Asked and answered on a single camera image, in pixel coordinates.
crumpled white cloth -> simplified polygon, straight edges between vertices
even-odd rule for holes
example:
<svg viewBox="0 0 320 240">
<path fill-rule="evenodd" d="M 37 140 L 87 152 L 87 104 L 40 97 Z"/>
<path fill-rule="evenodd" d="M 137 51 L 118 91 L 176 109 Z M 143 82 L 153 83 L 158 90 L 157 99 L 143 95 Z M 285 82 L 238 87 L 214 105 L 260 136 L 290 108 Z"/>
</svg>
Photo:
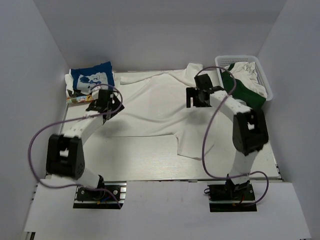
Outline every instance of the crumpled white cloth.
<svg viewBox="0 0 320 240">
<path fill-rule="evenodd" d="M 202 68 L 201 64 L 190 63 L 184 70 L 115 79 L 120 82 L 125 109 L 108 120 L 98 133 L 105 137 L 175 135 L 178 155 L 200 158 L 215 108 L 186 108 L 186 88 L 195 86 L 194 76 Z M 210 128 L 206 149 L 215 143 L 216 127 L 217 119 Z"/>
<path fill-rule="evenodd" d="M 250 89 L 264 98 L 268 97 L 265 87 L 258 83 L 255 62 L 236 62 L 230 72 L 236 79 L 240 80 L 247 89 Z"/>
</svg>

gray wall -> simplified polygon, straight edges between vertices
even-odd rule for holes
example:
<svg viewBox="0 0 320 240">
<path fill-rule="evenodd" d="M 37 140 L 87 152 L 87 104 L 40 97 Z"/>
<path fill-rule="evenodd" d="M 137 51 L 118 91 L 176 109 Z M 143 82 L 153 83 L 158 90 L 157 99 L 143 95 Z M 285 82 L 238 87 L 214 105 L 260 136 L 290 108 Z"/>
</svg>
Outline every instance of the gray wall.
<svg viewBox="0 0 320 240">
<path fill-rule="evenodd" d="M 32 0 L 0 1 L 0 33 L 0 239 L 18 240 L 36 184 L 28 144 L 40 127 L 62 119 L 68 66 Z M 53 131 L 33 149 L 42 177 Z"/>
<path fill-rule="evenodd" d="M 320 239 L 320 1 L 288 0 L 258 58 L 274 93 L 266 117 L 275 157 Z"/>
<path fill-rule="evenodd" d="M 257 55 L 286 0 L 34 0 L 70 67 L 206 66 Z"/>
</svg>

blue cloth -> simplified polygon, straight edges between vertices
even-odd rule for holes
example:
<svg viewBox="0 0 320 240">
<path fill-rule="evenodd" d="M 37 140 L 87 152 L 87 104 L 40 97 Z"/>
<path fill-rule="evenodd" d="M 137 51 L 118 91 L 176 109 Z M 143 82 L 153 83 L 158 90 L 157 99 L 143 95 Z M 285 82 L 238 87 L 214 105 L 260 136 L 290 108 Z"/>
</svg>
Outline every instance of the blue cloth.
<svg viewBox="0 0 320 240">
<path fill-rule="evenodd" d="M 84 95 L 89 95 L 90 89 L 97 84 L 115 85 L 111 62 L 109 61 L 93 67 L 71 69 L 71 76 L 73 78 L 73 89 Z"/>
</svg>

dark green fabric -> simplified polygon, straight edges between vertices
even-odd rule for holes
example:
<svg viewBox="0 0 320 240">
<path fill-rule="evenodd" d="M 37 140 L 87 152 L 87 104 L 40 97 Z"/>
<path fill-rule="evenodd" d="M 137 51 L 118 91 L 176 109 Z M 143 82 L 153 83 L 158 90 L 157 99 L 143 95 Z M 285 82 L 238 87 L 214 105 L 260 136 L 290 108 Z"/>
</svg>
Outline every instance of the dark green fabric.
<svg viewBox="0 0 320 240">
<path fill-rule="evenodd" d="M 231 64 L 228 70 L 230 71 L 234 66 L 234 63 Z M 234 87 L 233 78 L 226 71 L 221 73 L 221 77 L 224 89 L 227 91 L 227 93 L 230 92 L 230 90 Z M 245 85 L 239 79 L 235 79 L 235 81 L 236 88 L 232 93 L 232 96 L 235 99 L 240 99 L 244 101 L 247 104 L 247 106 L 253 109 L 261 109 L 266 99 L 263 96 L 260 96 L 258 93 L 255 93 L 254 91 L 251 91 L 250 89 L 246 88 Z"/>
</svg>

laundry basket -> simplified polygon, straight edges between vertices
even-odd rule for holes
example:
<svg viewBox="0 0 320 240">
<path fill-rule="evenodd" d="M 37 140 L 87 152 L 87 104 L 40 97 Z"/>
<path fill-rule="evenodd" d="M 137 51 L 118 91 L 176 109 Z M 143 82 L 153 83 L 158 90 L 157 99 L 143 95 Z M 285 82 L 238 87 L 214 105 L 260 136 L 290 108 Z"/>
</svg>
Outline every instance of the laundry basket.
<svg viewBox="0 0 320 240">
<path fill-rule="evenodd" d="M 272 94 L 267 77 L 261 67 L 261 64 L 258 58 L 256 58 L 255 56 L 249 56 L 249 55 L 225 55 L 225 56 L 217 56 L 215 58 L 215 64 L 218 67 L 226 67 L 226 66 L 229 66 L 230 64 L 234 64 L 237 62 L 249 62 L 249 63 L 255 62 L 255 71 L 257 72 L 256 78 L 258 80 L 258 83 L 264 86 L 265 88 L 265 91 L 267 93 L 266 101 L 270 101 L 274 95 Z M 220 70 L 218 70 L 217 72 L 218 72 L 220 85 L 223 87 L 224 85 L 221 78 L 221 72 Z"/>
</svg>

